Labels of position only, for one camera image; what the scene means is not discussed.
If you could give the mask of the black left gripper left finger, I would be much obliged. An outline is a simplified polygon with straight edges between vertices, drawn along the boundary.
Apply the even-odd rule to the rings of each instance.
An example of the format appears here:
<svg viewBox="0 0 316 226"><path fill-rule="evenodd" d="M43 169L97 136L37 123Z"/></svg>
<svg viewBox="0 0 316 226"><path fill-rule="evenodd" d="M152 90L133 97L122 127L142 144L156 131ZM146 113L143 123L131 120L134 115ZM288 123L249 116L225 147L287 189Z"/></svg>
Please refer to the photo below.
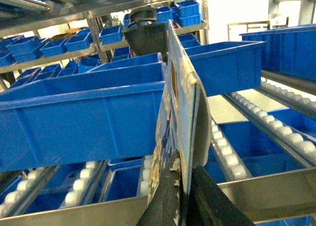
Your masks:
<svg viewBox="0 0 316 226"><path fill-rule="evenodd" d="M181 190L181 159L178 150L174 150L163 171L157 190L137 225L179 225Z"/></svg>

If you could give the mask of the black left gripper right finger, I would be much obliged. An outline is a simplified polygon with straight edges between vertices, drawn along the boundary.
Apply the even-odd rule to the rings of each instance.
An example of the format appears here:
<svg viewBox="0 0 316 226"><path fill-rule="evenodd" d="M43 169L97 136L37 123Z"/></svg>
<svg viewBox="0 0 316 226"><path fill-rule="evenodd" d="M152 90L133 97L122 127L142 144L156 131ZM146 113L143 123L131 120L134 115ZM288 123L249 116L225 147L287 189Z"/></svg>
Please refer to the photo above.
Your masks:
<svg viewBox="0 0 316 226"><path fill-rule="evenodd" d="M253 226L202 166L192 171L188 226Z"/></svg>

